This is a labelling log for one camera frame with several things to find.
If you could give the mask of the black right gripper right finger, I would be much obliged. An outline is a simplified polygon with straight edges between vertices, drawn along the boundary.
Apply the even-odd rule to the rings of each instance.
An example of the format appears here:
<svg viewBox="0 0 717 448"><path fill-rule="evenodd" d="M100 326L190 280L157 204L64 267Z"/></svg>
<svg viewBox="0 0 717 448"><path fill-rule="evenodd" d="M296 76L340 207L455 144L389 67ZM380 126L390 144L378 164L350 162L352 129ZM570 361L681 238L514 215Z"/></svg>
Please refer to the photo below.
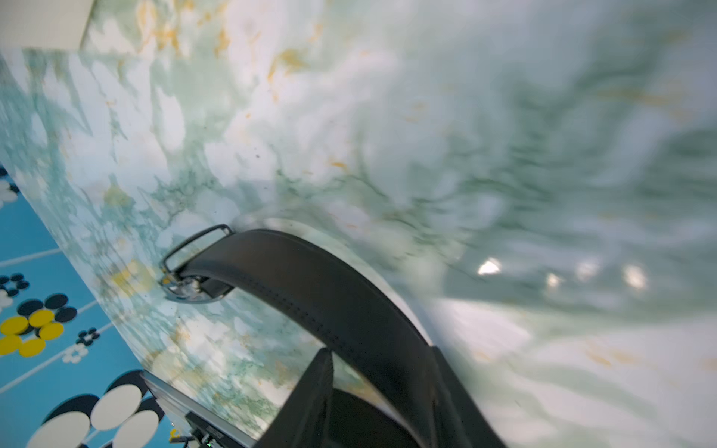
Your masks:
<svg viewBox="0 0 717 448"><path fill-rule="evenodd" d="M504 448L438 347L429 349L429 369L436 446Z"/></svg>

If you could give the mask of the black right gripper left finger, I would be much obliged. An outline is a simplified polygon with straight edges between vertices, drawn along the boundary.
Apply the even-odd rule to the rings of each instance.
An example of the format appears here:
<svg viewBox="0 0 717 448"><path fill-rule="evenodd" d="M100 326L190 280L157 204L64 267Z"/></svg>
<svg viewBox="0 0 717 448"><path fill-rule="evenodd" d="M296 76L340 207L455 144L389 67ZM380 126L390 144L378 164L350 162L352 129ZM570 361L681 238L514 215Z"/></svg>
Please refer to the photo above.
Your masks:
<svg viewBox="0 0 717 448"><path fill-rule="evenodd" d="M325 447L329 439L333 375L332 352L321 348L254 446Z"/></svg>

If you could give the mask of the white plastic storage tray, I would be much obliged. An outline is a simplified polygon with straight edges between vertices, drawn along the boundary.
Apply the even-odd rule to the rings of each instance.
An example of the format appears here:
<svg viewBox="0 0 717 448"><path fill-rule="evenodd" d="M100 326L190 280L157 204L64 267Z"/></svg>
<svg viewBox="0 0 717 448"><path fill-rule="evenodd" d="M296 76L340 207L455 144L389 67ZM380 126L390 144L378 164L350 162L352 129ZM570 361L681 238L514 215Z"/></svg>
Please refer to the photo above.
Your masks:
<svg viewBox="0 0 717 448"><path fill-rule="evenodd" d="M93 0L1 0L1 48L78 50Z"/></svg>

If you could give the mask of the aluminium front frame rail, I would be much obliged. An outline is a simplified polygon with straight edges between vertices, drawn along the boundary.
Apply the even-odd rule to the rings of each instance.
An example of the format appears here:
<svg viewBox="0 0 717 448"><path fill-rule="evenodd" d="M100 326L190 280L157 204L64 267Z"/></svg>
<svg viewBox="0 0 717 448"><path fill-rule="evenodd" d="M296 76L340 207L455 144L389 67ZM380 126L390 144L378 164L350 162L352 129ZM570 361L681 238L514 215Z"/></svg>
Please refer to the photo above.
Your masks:
<svg viewBox="0 0 717 448"><path fill-rule="evenodd" d="M170 438L171 444L186 447L253 447L256 444L248 433L156 375L149 371L141 374L158 405L179 430L179 436Z"/></svg>

